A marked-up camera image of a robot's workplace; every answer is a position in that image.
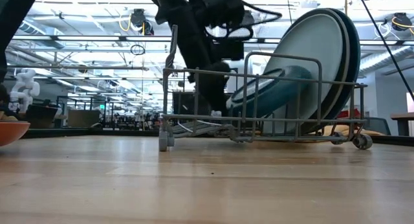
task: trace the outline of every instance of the white robot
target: white robot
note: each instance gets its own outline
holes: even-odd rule
[[[36,72],[32,69],[28,69],[25,72],[16,75],[17,82],[10,92],[10,103],[8,105],[8,108],[11,111],[20,109],[20,111],[26,112],[27,107],[33,103],[33,97],[39,95],[40,85],[34,81],[33,77],[35,75]],[[25,89],[23,92],[19,92],[22,87]],[[19,103],[20,98],[23,99],[23,103],[21,105]]]

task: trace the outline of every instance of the orange bowl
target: orange bowl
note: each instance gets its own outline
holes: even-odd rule
[[[0,146],[19,140],[30,127],[29,122],[0,121]]]

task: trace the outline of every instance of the dish rack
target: dish rack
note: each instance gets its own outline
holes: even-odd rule
[[[361,149],[366,150],[373,145],[373,141],[369,135],[365,135],[361,133],[362,127],[366,120],[364,119],[364,88],[366,85],[358,84],[358,83],[351,83],[351,82],[330,82],[330,81],[323,81],[322,80],[322,66],[321,63],[314,58],[305,58],[301,56],[292,56],[292,55],[282,55],[282,54],[274,54],[274,53],[267,53],[267,52],[250,52],[245,58],[245,71],[244,74],[234,74],[234,73],[222,73],[222,72],[215,72],[215,71],[203,71],[197,69],[174,69],[173,68],[173,61],[175,57],[175,53],[177,51],[177,26],[173,26],[172,28],[172,39],[171,39],[171,48],[170,54],[167,56],[166,59],[166,67],[163,70],[163,90],[164,90],[164,103],[163,103],[163,115],[161,117],[161,126],[160,126],[160,135],[158,140],[158,146],[160,151],[167,151],[168,147],[172,147],[175,144],[176,138],[183,138],[183,137],[195,137],[197,135],[204,135],[204,134],[214,134],[218,136],[220,133],[225,133],[224,136],[228,137],[230,140],[234,142],[254,142],[254,141],[283,141],[283,142],[318,142],[318,141],[330,141],[333,144],[342,144],[345,142],[352,141],[353,144]],[[248,60],[250,57],[254,55],[259,56],[272,56],[272,57],[279,57],[279,58],[288,58],[293,60],[306,60],[310,62],[314,62],[318,65],[318,79],[310,80],[310,79],[302,79],[302,78],[284,78],[284,77],[276,77],[276,76],[263,76],[263,75],[253,75],[247,74],[248,73]],[[316,110],[316,119],[302,119],[298,116],[300,115],[300,93],[296,99],[296,118],[263,118],[257,117],[257,98],[258,92],[254,94],[254,112],[252,117],[246,116],[246,102],[243,103],[243,110],[242,112],[238,113],[238,116],[229,116],[229,117],[218,117],[218,116],[206,116],[206,115],[198,115],[199,109],[199,90],[197,85],[195,86],[195,101],[194,101],[194,115],[180,115],[180,114],[166,114],[168,111],[168,77],[171,74],[178,74],[178,73],[193,73],[195,78],[195,83],[198,84],[200,74],[218,74],[224,76],[234,76],[236,78],[244,78],[244,92],[243,92],[243,99],[246,100],[247,91],[246,91],[246,83],[248,78],[256,79],[256,91],[259,87],[259,80],[261,78],[265,79],[278,79],[278,80],[290,80],[295,81],[297,83],[300,82],[307,82],[307,83],[317,83],[318,84],[318,108]],[[349,118],[348,119],[324,119],[321,117],[321,103],[322,103],[322,84],[331,84],[331,85],[349,85],[352,87],[351,89],[351,99],[349,104]],[[354,114],[354,90],[358,89],[360,91],[360,116],[355,117]],[[181,124],[178,122],[176,126],[172,126],[170,124],[170,120],[177,119],[177,120],[190,120],[190,122],[186,122]],[[251,122],[252,127],[251,131],[247,131],[245,127],[243,127],[243,123]],[[272,133],[269,136],[258,136],[256,134],[257,130],[259,129],[258,122],[271,122],[272,123]],[[277,122],[282,122],[285,125],[285,131],[282,134],[275,133],[275,125]],[[307,133],[302,134],[300,130],[301,123],[304,122],[313,122],[316,123],[318,126],[322,123],[324,124],[332,124],[332,130],[328,136],[325,136],[324,128],[318,130],[314,133]],[[287,123],[294,123],[295,128],[294,131],[287,133],[286,132],[286,125]],[[348,125],[348,132],[349,135],[343,136],[341,132],[335,131],[337,124],[347,124]]]

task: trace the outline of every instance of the desk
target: desk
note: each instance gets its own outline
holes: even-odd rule
[[[408,121],[414,120],[414,113],[392,114],[391,119],[398,124],[398,135],[409,136]]]

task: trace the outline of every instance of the wooden table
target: wooden table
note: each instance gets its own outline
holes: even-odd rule
[[[400,136],[409,136],[408,121],[414,120],[414,113],[392,114],[391,119],[397,121]]]
[[[0,148],[1,224],[413,223],[414,148],[151,137]]]

